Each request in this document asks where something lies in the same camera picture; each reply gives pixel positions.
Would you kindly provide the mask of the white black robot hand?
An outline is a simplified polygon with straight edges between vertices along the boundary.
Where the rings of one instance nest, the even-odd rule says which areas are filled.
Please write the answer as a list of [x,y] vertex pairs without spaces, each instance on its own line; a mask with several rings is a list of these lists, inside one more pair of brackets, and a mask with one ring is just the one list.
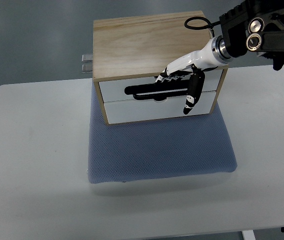
[[187,115],[199,102],[203,91],[217,91],[223,70],[232,60],[222,36],[211,38],[201,49],[190,52],[173,62],[156,78],[156,83],[179,81],[189,76],[183,113]]

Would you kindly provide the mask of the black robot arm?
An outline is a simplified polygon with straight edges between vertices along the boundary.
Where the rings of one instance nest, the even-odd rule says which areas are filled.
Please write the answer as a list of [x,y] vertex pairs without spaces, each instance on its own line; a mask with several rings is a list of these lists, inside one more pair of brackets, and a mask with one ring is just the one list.
[[226,54],[238,58],[259,53],[284,65],[284,0],[245,0],[219,17]]

